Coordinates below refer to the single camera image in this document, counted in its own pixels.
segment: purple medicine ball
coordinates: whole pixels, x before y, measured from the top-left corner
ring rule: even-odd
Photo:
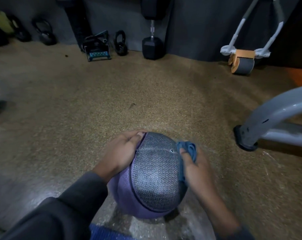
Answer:
[[[119,208],[137,218],[168,214],[182,201],[187,187],[180,182],[176,142],[155,132],[145,133],[129,167],[108,186]]]

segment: person's left hand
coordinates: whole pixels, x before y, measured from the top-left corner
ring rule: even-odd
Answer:
[[[108,143],[103,159],[94,167],[93,172],[106,183],[127,168],[132,162],[137,145],[142,140],[145,129],[136,129],[119,134]]]

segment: speckled floor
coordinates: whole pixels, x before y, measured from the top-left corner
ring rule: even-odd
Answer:
[[[77,46],[0,48],[0,228],[90,170],[115,133],[145,127],[199,143],[227,205],[257,239],[302,239],[302,149],[262,141],[248,153],[232,134],[250,111],[293,87],[278,67],[242,77],[225,63],[173,55],[89,63]],[[93,222],[138,239],[214,238],[191,192],[176,214],[139,220],[109,195]]]

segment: gray wall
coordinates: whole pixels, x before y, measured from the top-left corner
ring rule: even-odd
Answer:
[[[196,60],[226,59],[220,48],[229,44],[242,15],[252,0],[174,0],[171,15],[156,23],[155,34],[165,39],[167,52]],[[140,13],[140,0],[84,0],[94,33],[110,34],[123,29],[131,50],[141,50],[141,40],[150,34],[150,22]],[[280,0],[286,19],[298,0]],[[55,0],[0,0],[0,9],[21,19],[36,38],[30,20],[42,14],[52,24],[58,40],[75,44],[65,12]],[[272,0],[260,0],[236,42],[240,49],[261,48],[274,32],[276,20]]]

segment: person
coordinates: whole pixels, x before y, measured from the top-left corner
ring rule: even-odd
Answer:
[[[85,240],[89,224],[108,195],[107,183],[132,162],[145,129],[127,131],[115,137],[106,147],[102,160],[85,173],[59,197],[46,198],[37,208],[8,230],[2,240]],[[227,209],[212,180],[209,161],[197,148],[196,163],[183,149],[185,178],[206,210],[219,238],[254,239]]]

